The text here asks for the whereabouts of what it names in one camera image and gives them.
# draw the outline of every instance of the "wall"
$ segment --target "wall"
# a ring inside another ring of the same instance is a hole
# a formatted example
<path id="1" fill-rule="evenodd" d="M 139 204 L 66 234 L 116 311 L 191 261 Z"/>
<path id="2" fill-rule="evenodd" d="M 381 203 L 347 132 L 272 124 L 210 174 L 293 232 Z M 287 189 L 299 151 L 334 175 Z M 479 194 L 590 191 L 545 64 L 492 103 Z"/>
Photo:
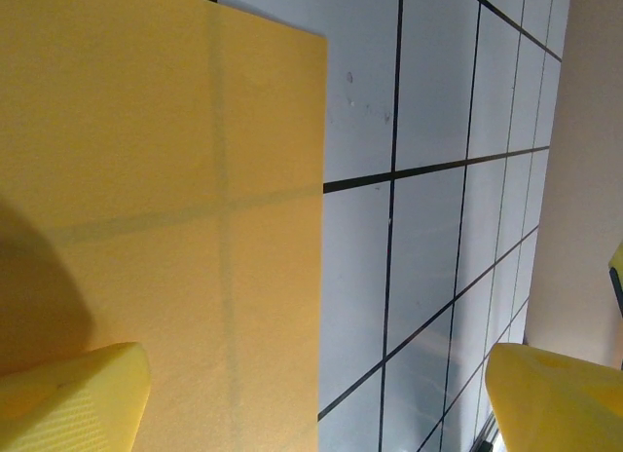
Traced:
<path id="1" fill-rule="evenodd" d="M 532 345 L 603 364 L 621 319 L 607 261 L 623 239 L 622 6 L 571 1 L 527 326 Z"/>

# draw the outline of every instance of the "yellow object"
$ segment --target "yellow object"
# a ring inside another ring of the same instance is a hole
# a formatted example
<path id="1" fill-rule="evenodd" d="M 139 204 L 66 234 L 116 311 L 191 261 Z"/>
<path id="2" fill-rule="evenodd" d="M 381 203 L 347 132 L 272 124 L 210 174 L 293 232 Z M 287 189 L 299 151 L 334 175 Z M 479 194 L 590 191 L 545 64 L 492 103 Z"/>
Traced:
<path id="1" fill-rule="evenodd" d="M 316 448 L 326 42 L 0 0 L 0 373 L 140 340 L 134 451 Z"/>
<path id="2" fill-rule="evenodd" d="M 608 262 L 608 267 L 616 269 L 619 275 L 623 275 L 623 243 L 614 252 L 614 255 Z"/>
<path id="3" fill-rule="evenodd" d="M 149 394 L 135 343 L 0 378 L 0 450 L 131 450 Z"/>
<path id="4" fill-rule="evenodd" d="M 623 451 L 621 371 L 497 344 L 486 383 L 509 452 Z"/>

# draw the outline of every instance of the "grid pattern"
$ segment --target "grid pattern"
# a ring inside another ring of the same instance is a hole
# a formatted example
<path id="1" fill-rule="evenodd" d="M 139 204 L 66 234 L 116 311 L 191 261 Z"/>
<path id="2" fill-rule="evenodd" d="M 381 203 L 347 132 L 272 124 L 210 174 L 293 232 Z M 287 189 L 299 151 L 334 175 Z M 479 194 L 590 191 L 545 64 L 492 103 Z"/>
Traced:
<path id="1" fill-rule="evenodd" d="M 320 450 L 469 450 L 524 337 L 569 0 L 218 1 L 329 40 Z"/>

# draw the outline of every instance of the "beige wall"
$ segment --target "beige wall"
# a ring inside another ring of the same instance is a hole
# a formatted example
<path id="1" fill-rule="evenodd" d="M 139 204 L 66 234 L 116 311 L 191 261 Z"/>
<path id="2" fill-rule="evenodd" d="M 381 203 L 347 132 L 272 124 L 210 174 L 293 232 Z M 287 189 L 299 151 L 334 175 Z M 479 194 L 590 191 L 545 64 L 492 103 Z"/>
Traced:
<path id="1" fill-rule="evenodd" d="M 621 321 L 607 274 L 623 239 L 621 28 L 623 0 L 571 0 L 527 321 L 531 345 L 603 364 Z"/>

